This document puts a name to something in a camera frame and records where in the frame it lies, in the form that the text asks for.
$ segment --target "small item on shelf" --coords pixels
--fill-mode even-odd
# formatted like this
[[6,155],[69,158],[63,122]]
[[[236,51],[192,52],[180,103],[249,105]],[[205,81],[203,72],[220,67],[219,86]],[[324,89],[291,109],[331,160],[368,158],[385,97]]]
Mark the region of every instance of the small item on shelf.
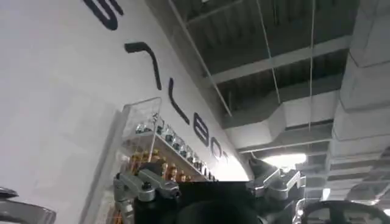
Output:
[[154,130],[154,123],[155,122],[154,122],[153,118],[150,118],[149,120],[147,120],[143,132],[152,132]]
[[166,179],[166,173],[168,171],[168,163],[166,162],[166,157],[163,157],[163,160],[165,163],[163,163],[161,166],[163,168],[163,171],[161,173],[161,177],[165,180]]
[[197,169],[199,170],[199,172],[204,173],[204,169],[206,168],[206,163],[199,160],[197,164],[198,164]]
[[190,146],[187,146],[186,147],[186,151],[187,151],[187,155],[186,155],[186,159],[189,163],[191,163],[192,165],[194,165],[194,152],[193,150],[191,149]]
[[207,166],[204,165],[204,167],[203,167],[203,176],[205,176],[206,178],[207,178],[207,174],[208,174],[207,171],[208,171]]
[[165,138],[165,141],[168,142],[168,144],[173,143],[173,138],[174,138],[174,131],[170,125],[165,125],[165,129],[163,131],[163,137]]
[[160,151],[158,149],[153,149],[152,159],[151,159],[152,163],[155,163],[160,159],[159,153],[160,153]]
[[135,133],[136,134],[141,134],[142,132],[144,132],[145,130],[145,123],[144,122],[140,122],[136,128],[135,128]]
[[180,171],[179,175],[176,178],[176,182],[185,182],[185,174],[184,171]]
[[180,155],[181,155],[184,159],[187,159],[188,151],[187,151],[187,147],[186,147],[185,144],[183,144],[183,145],[180,147],[179,153],[180,153]]
[[142,160],[141,162],[142,163],[147,163],[149,159],[149,152],[147,150],[144,150],[144,152],[142,153]]
[[176,164],[172,163],[168,170],[169,170],[168,180],[175,181],[177,175]]
[[173,144],[172,144],[172,147],[176,150],[176,151],[180,151],[180,149],[183,147],[184,145],[184,141],[181,139],[181,137],[175,135],[174,136],[174,139],[173,139]]
[[162,135],[163,130],[164,130],[165,121],[159,116],[157,118],[156,123],[157,123],[157,131],[156,132],[157,132],[157,134]]
[[131,159],[130,159],[130,171],[133,173],[134,172],[134,167],[136,166],[136,163],[138,163],[138,161],[140,160],[140,153],[139,152],[135,152]]

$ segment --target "black lettering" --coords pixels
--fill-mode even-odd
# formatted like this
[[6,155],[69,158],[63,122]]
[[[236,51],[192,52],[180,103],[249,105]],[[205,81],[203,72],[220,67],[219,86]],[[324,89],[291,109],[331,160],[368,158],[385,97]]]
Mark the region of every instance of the black lettering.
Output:
[[194,131],[203,144],[208,147],[208,128],[197,112],[194,113]]
[[154,78],[156,79],[157,89],[161,90],[160,72],[158,71],[157,59],[156,56],[154,55],[154,52],[149,47],[149,45],[147,45],[145,42],[127,43],[124,45],[124,49],[126,50],[127,53],[146,51],[151,56],[153,69],[154,69]]
[[222,157],[222,149],[221,149],[221,145],[219,144],[217,139],[212,137],[210,140],[210,145],[211,145],[211,152],[213,153],[214,157],[216,159],[220,160]]
[[[118,28],[118,20],[116,19],[115,13],[110,8],[105,0],[97,0],[98,3],[102,6],[108,18],[105,17],[99,7],[93,2],[93,0],[84,0],[84,3],[90,8],[93,14],[100,20],[100,22],[109,30],[116,30]],[[123,10],[121,6],[118,5],[116,0],[110,0],[111,5],[114,9],[122,16]]]
[[185,115],[185,113],[182,111],[182,109],[180,109],[180,107],[178,106],[178,104],[175,102],[175,100],[173,99],[173,79],[170,78],[169,79],[169,88],[168,88],[168,94],[169,94],[169,99],[171,100],[171,104],[173,106],[173,108],[175,108],[176,112],[180,115],[180,117],[183,118],[183,120],[188,124],[190,125],[190,120],[188,119],[188,117]]

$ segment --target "hanging wire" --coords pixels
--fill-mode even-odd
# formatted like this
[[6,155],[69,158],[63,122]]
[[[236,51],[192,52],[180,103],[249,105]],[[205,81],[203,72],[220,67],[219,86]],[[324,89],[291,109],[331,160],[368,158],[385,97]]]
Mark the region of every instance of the hanging wire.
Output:
[[274,68],[274,59],[272,58],[271,50],[269,49],[267,31],[266,31],[266,27],[264,25],[263,13],[261,12],[260,0],[256,0],[256,3],[257,3],[258,12],[260,14],[260,21],[261,21],[261,27],[263,28],[264,39],[265,39],[266,45],[267,45],[268,59],[271,62],[271,67],[272,67],[271,70],[272,70],[272,76],[274,77],[274,84],[275,84],[275,88],[276,88],[276,95],[278,97],[278,103],[280,104],[280,95],[279,95],[278,84],[276,82],[276,75],[275,75],[275,68]]
[[177,18],[177,20],[178,20],[182,30],[184,31],[184,34],[187,36],[187,39],[190,42],[191,47],[194,49],[194,51],[195,51],[195,53],[196,53],[196,55],[197,55],[197,57],[198,57],[198,59],[200,61],[200,64],[202,65],[203,69],[207,73],[208,79],[210,80],[211,84],[213,84],[214,89],[217,91],[217,94],[218,94],[220,100],[222,101],[222,104],[224,105],[224,107],[226,109],[226,112],[229,114],[230,117],[233,117],[232,112],[230,111],[229,107],[227,106],[227,104],[226,104],[226,102],[225,102],[221,92],[218,89],[218,86],[215,84],[215,82],[214,82],[214,80],[213,80],[213,78],[211,76],[211,73],[210,73],[210,71],[207,68],[206,62],[203,60],[202,55],[200,54],[199,50],[197,49],[196,44],[195,44],[194,40],[191,37],[191,34],[189,33],[189,31],[188,31],[188,29],[187,29],[187,27],[186,27],[182,17],[180,16],[179,11],[177,10],[177,8],[176,8],[175,4],[172,2],[172,0],[169,0],[168,2],[169,2],[169,5],[171,6],[171,9],[172,9],[173,13],[175,14],[175,16]]
[[310,96],[309,96],[309,106],[310,106],[310,114],[309,114],[309,131],[311,131],[311,116],[312,116],[312,98],[313,98],[313,55],[314,55],[314,19],[316,16],[316,0],[312,0],[312,19],[311,19],[311,36],[310,36]]

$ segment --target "white duct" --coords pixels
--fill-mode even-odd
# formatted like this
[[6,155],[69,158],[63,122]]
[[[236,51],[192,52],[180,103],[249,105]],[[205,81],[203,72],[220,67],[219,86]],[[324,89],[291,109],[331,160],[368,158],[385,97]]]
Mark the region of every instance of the white duct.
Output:
[[[331,161],[352,155],[379,158],[390,145],[390,12],[385,5],[381,0],[361,1],[335,113]],[[347,194],[332,191],[329,199],[342,200]]]

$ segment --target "bolt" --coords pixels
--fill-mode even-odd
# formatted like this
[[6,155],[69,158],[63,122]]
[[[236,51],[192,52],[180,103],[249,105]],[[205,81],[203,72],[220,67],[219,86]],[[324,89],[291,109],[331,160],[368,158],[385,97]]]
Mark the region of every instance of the bolt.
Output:
[[142,185],[142,190],[146,191],[146,190],[150,190],[152,188],[152,184],[150,184],[149,182],[145,182],[143,185]]

